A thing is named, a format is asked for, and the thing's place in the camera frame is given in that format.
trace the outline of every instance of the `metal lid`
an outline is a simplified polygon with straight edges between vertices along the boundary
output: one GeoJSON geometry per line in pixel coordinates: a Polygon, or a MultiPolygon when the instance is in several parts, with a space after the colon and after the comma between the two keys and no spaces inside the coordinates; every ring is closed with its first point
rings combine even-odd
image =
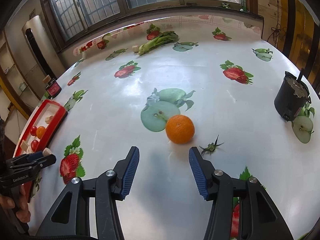
{"type": "Polygon", "coordinates": [[[49,75],[47,75],[43,80],[42,82],[43,83],[49,83],[49,81],[51,80],[51,77],[49,75]]]}

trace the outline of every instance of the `orange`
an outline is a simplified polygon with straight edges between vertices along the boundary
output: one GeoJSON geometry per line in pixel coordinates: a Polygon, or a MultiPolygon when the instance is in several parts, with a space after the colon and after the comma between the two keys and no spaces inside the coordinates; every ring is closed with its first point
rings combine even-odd
{"type": "Polygon", "coordinates": [[[195,127],[189,117],[178,114],[169,118],[165,131],[172,142],[182,144],[191,140],[195,134],[195,127]]]}
{"type": "Polygon", "coordinates": [[[39,139],[42,138],[43,134],[45,132],[45,127],[44,126],[39,126],[37,131],[36,131],[36,135],[39,139]]]}

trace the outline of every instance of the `finger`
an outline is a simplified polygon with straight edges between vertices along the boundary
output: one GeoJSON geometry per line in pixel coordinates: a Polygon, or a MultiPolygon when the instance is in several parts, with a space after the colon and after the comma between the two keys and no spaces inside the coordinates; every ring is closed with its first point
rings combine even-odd
{"type": "Polygon", "coordinates": [[[20,208],[22,210],[29,210],[26,196],[20,195],[20,197],[19,197],[19,205],[20,205],[20,208]]]}
{"type": "Polygon", "coordinates": [[[31,213],[28,211],[27,216],[25,218],[21,219],[20,221],[22,223],[28,223],[28,222],[30,222],[30,217],[31,217],[31,213]]]}
{"type": "Polygon", "coordinates": [[[14,208],[15,206],[14,201],[11,198],[6,196],[1,196],[1,195],[0,195],[0,204],[3,209],[11,209],[11,208],[14,208]]]}
{"type": "Polygon", "coordinates": [[[26,191],[24,190],[24,186],[23,185],[20,185],[20,193],[22,194],[22,195],[26,195],[26,191]]]}
{"type": "Polygon", "coordinates": [[[16,216],[19,220],[23,220],[27,217],[29,211],[27,209],[22,210],[20,209],[19,211],[16,212],[16,216]]]}

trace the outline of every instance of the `green bottle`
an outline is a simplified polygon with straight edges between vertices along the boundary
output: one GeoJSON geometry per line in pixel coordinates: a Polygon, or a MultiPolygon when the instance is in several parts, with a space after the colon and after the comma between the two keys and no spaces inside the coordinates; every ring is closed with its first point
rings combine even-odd
{"type": "Polygon", "coordinates": [[[246,6],[246,3],[245,3],[245,0],[241,0],[241,6],[242,6],[242,9],[244,12],[247,11],[247,6],[246,6]]]}

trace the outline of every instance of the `green apple print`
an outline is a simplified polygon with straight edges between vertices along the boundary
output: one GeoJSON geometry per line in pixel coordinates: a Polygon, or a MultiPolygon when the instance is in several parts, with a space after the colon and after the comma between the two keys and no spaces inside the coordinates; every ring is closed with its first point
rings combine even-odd
{"type": "Polygon", "coordinates": [[[308,143],[311,134],[314,132],[312,131],[313,122],[310,119],[310,113],[312,113],[312,117],[315,117],[315,109],[310,107],[309,102],[306,102],[303,108],[301,108],[298,116],[291,122],[291,127],[295,136],[302,143],[308,143]]]}
{"type": "Polygon", "coordinates": [[[84,60],[85,60],[85,58],[82,58],[82,59],[78,60],[78,61],[75,63],[74,67],[78,66],[78,65],[80,64],[80,62],[82,62],[82,61],[84,61],[84,60]]]}
{"type": "Polygon", "coordinates": [[[127,49],[118,49],[117,51],[112,52],[108,57],[106,57],[106,61],[118,57],[121,53],[125,53],[126,50],[127,49]]]}
{"type": "Polygon", "coordinates": [[[230,19],[230,18],[222,18],[222,20],[225,22],[225,23],[231,23],[233,21],[233,19],[230,19]]]}
{"type": "Polygon", "coordinates": [[[299,115],[291,122],[291,127],[299,141],[302,143],[310,141],[311,134],[314,132],[312,131],[313,122],[310,118],[299,115]]]}
{"type": "Polygon", "coordinates": [[[270,61],[272,59],[273,52],[270,49],[252,49],[257,58],[263,61],[270,61]]]}
{"type": "Polygon", "coordinates": [[[197,42],[191,42],[191,41],[185,41],[185,42],[177,42],[174,46],[173,49],[175,51],[187,51],[189,49],[192,49],[192,46],[199,46],[197,42]]]}
{"type": "Polygon", "coordinates": [[[36,179],[33,182],[30,198],[33,198],[36,195],[36,193],[39,191],[41,179],[42,177],[40,177],[40,172],[38,172],[38,174],[36,175],[36,179]]]}
{"type": "Polygon", "coordinates": [[[315,117],[315,109],[313,107],[310,107],[310,103],[306,102],[304,107],[301,108],[298,115],[303,115],[306,117],[310,117],[310,113],[312,113],[312,116],[315,117]]]}
{"type": "Polygon", "coordinates": [[[155,88],[151,96],[147,97],[147,103],[141,111],[141,121],[150,131],[160,132],[165,128],[167,120],[180,114],[180,107],[184,104],[190,109],[194,102],[188,98],[192,97],[195,91],[186,93],[179,88],[167,88],[157,91],[155,88]]]}
{"type": "Polygon", "coordinates": [[[76,102],[79,102],[83,95],[87,91],[79,90],[78,92],[74,92],[73,95],[69,98],[68,102],[64,105],[64,108],[69,112],[76,104],[76,102]]]}

